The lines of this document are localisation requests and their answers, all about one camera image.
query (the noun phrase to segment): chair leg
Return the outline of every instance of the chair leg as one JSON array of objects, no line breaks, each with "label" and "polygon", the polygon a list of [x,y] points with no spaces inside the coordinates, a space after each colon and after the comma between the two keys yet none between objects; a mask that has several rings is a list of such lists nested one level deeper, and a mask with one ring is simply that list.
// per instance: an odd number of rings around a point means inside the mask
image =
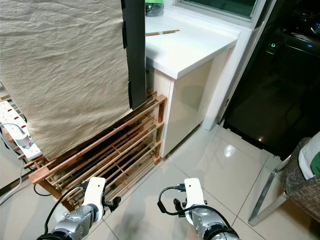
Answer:
[{"label": "chair leg", "polygon": [[285,192],[283,192],[277,199],[275,202],[271,203],[268,207],[265,208],[265,210],[263,210],[260,214],[260,208],[266,198],[266,195],[269,191],[269,188],[273,182],[273,180],[275,179],[276,175],[283,170],[283,168],[288,164],[290,156],[288,156],[282,163],[280,163],[269,175],[268,180],[266,181],[266,184],[264,185],[264,188],[260,194],[260,197],[249,217],[249,221],[248,223],[251,226],[255,226],[257,225],[259,222],[261,222],[264,218],[266,218],[268,215],[270,215],[277,207],[279,207],[281,204],[283,204],[287,199],[288,196],[286,195]]}]

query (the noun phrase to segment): black appliance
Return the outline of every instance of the black appliance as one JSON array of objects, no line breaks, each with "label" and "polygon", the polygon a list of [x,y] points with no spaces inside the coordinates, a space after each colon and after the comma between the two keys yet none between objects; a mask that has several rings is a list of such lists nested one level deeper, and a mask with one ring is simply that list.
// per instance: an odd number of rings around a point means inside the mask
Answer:
[{"label": "black appliance", "polygon": [[319,17],[303,1],[264,38],[224,114],[224,128],[282,159],[320,131]]},{"label": "black appliance", "polygon": [[121,0],[123,13],[123,47],[126,48],[130,108],[133,110],[146,99],[146,38],[145,1]]}]

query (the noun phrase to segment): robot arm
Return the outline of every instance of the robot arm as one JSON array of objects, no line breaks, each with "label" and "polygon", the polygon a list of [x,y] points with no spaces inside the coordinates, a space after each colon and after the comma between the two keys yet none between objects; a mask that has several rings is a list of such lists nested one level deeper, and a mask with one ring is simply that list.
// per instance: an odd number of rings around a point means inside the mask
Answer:
[{"label": "robot arm", "polygon": [[177,189],[186,192],[186,202],[181,203],[174,199],[173,203],[177,212],[168,212],[161,202],[159,196],[158,207],[162,213],[178,215],[179,218],[186,217],[188,222],[194,226],[195,232],[201,240],[240,240],[238,234],[231,228],[224,216],[212,207],[207,206],[204,200],[200,181],[198,178],[187,178],[184,184],[166,189]]},{"label": "robot arm", "polygon": [[103,197],[105,184],[105,178],[90,178],[82,206],[69,212],[51,233],[45,233],[37,240],[81,240],[88,235],[93,223],[100,221],[105,214],[104,207],[109,207],[113,212],[121,201],[117,196],[113,202],[105,202]]}]

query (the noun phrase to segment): power strip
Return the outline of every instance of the power strip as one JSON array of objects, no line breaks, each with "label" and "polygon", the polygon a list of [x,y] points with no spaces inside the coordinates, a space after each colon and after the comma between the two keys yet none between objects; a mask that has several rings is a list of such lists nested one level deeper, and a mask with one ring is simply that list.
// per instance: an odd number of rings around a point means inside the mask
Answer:
[{"label": "power strip", "polygon": [[[23,129],[25,133],[28,134],[30,138],[26,121],[16,112],[16,110],[11,106],[11,104],[8,101],[0,102],[0,123],[17,124],[19,127]],[[14,125],[4,125],[3,127],[8,131],[9,134],[14,134],[14,132],[17,131],[17,127]],[[35,143],[33,143],[31,147],[28,149],[23,148],[18,144],[17,146],[20,148],[20,150],[25,155],[26,159],[29,161],[42,155],[42,152]]]}]

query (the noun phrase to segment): white tile floor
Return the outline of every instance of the white tile floor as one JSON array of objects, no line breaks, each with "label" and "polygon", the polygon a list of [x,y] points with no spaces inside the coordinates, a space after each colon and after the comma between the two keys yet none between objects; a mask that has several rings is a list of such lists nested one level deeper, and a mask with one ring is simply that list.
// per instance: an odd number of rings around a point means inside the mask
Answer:
[{"label": "white tile floor", "polygon": [[[313,226],[311,218],[290,201],[257,226],[248,225],[268,175],[279,162],[279,158],[220,126],[211,132],[199,128],[167,160],[140,180],[122,198],[119,208],[91,229],[86,240],[198,240],[186,219],[164,215],[157,207],[158,194],[163,188],[194,177],[200,179],[208,205],[226,217],[242,240],[319,239],[319,232],[314,230],[319,231],[319,225]],[[276,179],[264,206],[281,191]],[[171,211],[174,211],[174,198],[183,201],[185,193],[173,190],[163,195],[163,202]],[[28,185],[1,206],[0,239],[36,239],[43,232],[43,222],[51,205],[52,198],[33,194]]]}]

